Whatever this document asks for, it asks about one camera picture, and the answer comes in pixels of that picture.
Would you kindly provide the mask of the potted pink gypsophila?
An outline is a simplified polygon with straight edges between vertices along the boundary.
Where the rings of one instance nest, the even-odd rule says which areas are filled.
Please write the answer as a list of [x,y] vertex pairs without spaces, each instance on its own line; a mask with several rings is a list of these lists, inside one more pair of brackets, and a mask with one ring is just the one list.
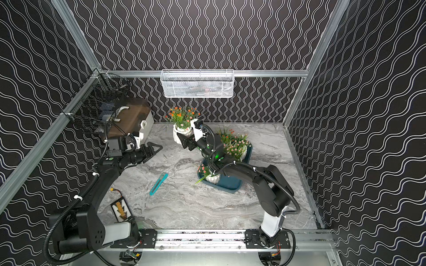
[[248,149],[252,147],[252,144],[248,141],[246,134],[234,135],[235,141],[231,145],[224,145],[226,154],[233,156],[239,161],[245,159]]
[[220,181],[220,174],[215,171],[212,171],[207,165],[202,164],[201,166],[199,166],[197,173],[200,175],[200,178],[196,182],[196,184],[202,181],[207,181],[211,184],[216,185]]

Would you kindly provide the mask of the potted orange gypsophila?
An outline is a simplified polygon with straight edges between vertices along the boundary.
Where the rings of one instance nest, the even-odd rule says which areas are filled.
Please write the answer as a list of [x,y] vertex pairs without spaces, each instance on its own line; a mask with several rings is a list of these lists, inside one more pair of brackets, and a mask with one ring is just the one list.
[[173,107],[164,116],[165,119],[174,124],[173,126],[173,139],[181,145],[181,141],[178,134],[189,136],[192,133],[191,121],[197,119],[200,116],[200,112],[192,107]]

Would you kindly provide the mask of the teal plastic tray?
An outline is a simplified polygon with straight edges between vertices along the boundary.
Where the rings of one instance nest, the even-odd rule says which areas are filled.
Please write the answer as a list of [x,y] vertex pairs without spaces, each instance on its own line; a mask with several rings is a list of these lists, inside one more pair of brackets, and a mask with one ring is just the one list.
[[[246,155],[242,159],[242,162],[247,164],[250,162],[252,150],[253,150],[253,146],[247,148]],[[221,190],[230,194],[234,194],[235,192],[237,192],[243,185],[243,181],[234,176],[219,175],[219,177],[216,178],[217,183],[209,182],[207,178],[204,178],[203,172],[197,172],[197,177],[199,180],[201,180],[200,182],[203,183],[204,185],[216,188],[217,190]]]

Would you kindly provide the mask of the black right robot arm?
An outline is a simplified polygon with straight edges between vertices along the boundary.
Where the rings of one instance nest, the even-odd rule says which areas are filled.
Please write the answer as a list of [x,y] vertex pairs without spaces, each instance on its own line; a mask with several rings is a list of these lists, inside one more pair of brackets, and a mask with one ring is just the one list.
[[250,184],[264,210],[264,218],[259,229],[259,244],[271,247],[278,244],[284,219],[287,215],[299,214],[301,207],[295,199],[294,191],[283,174],[274,165],[257,167],[238,161],[224,150],[217,134],[202,134],[200,138],[178,133],[183,148],[200,150],[206,163],[199,167],[203,177],[209,172],[213,176],[234,177]]

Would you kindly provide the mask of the potted red gypsophila plant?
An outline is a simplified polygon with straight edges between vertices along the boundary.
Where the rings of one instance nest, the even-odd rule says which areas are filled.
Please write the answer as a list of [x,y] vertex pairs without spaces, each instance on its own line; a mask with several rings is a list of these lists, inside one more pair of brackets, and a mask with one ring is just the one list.
[[235,141],[234,130],[228,127],[220,127],[218,129],[218,134],[220,135],[221,142],[228,146],[231,145]]

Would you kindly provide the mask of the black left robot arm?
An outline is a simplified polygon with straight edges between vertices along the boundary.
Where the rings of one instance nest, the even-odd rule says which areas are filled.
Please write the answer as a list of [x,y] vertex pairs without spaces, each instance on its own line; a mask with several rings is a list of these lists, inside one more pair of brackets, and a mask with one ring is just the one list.
[[140,148],[107,149],[92,168],[93,178],[62,211],[49,217],[42,252],[47,263],[64,265],[115,242],[137,245],[141,236],[134,221],[106,226],[98,208],[114,181],[128,168],[146,163],[162,146],[148,142]]

